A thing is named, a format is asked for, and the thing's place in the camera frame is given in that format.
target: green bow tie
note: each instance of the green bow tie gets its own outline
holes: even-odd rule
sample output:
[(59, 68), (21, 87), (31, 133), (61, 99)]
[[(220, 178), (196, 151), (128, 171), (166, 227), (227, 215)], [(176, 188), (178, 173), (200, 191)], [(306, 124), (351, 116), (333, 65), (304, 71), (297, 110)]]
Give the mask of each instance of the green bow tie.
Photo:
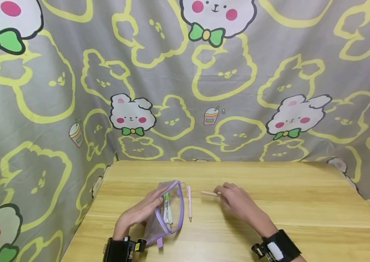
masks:
[(5, 244), (0, 249), (0, 262), (11, 262), (14, 258), (16, 258), (17, 253), (19, 253), (19, 248), (17, 246), (11, 246), (9, 244)]
[(300, 135), (300, 129), (295, 128), (295, 129), (292, 129), (292, 130), (289, 130), (289, 131), (277, 133), (274, 137), (274, 140), (277, 140), (281, 137), (286, 137), (286, 136), (288, 136), (290, 138), (298, 138), (299, 135)]
[(191, 31), (189, 32), (189, 39), (191, 41), (204, 40), (212, 47), (220, 47), (223, 44), (224, 34), (226, 30), (224, 28), (217, 28), (214, 30), (204, 29), (198, 23), (192, 23)]
[(21, 55), (25, 52), (25, 45), (19, 31), (14, 28), (0, 31), (0, 50), (12, 55)]
[(144, 135), (144, 129), (142, 127), (137, 127), (137, 128), (123, 127), (121, 130), (122, 130), (123, 135), (136, 134), (136, 135), (139, 135), (140, 137)]

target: pencil case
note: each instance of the pencil case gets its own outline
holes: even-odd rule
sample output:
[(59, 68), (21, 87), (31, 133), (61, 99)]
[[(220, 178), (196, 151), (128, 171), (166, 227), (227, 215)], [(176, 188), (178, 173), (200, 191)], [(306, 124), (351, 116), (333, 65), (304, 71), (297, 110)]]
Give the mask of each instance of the pencil case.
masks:
[(180, 181), (168, 181), (158, 184), (158, 188), (168, 187), (161, 195), (163, 203), (147, 218), (144, 240), (146, 247), (157, 243), (158, 248), (163, 246), (163, 237), (175, 234), (182, 228), (184, 221), (184, 197)]

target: hand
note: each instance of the hand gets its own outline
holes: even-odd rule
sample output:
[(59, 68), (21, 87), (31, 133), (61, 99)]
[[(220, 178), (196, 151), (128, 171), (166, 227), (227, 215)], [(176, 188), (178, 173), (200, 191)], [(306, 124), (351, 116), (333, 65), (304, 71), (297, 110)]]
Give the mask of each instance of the hand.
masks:
[(145, 221), (154, 212), (154, 209), (163, 202), (163, 198), (159, 196), (166, 189), (165, 187), (149, 192), (138, 204), (122, 213), (115, 224), (113, 240), (122, 240), (128, 236), (133, 225)]
[(235, 184), (224, 183), (214, 189), (214, 193), (221, 193), (221, 204), (226, 210), (252, 226), (261, 237), (270, 237), (278, 229), (263, 212), (249, 194)]

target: wooden table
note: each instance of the wooden table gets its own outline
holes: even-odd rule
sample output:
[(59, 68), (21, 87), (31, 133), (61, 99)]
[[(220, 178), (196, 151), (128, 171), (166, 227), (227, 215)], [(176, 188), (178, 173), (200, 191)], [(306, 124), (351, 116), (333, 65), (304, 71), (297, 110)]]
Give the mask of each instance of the wooden table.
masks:
[[(250, 248), (260, 238), (253, 229), (224, 216), (218, 198), (199, 193), (227, 181), (245, 188), (308, 262), (370, 262), (370, 207), (325, 163), (129, 161), (108, 171), (62, 261), (102, 261), (119, 215), (158, 182), (174, 179), (191, 185), (192, 223), (186, 217), (175, 240), (164, 240), (162, 250), (151, 246), (134, 261), (257, 261)], [(130, 233), (136, 240), (143, 227)]]

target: left hand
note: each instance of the left hand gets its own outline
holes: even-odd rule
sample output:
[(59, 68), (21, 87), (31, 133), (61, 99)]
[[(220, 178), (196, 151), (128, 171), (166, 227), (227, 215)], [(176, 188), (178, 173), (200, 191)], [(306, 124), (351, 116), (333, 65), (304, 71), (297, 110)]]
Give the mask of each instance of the left hand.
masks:
[(113, 240), (122, 240), (127, 237), (130, 228), (145, 221), (161, 203), (163, 198), (159, 197), (167, 188), (152, 190), (146, 197), (132, 208), (126, 210), (115, 224)]

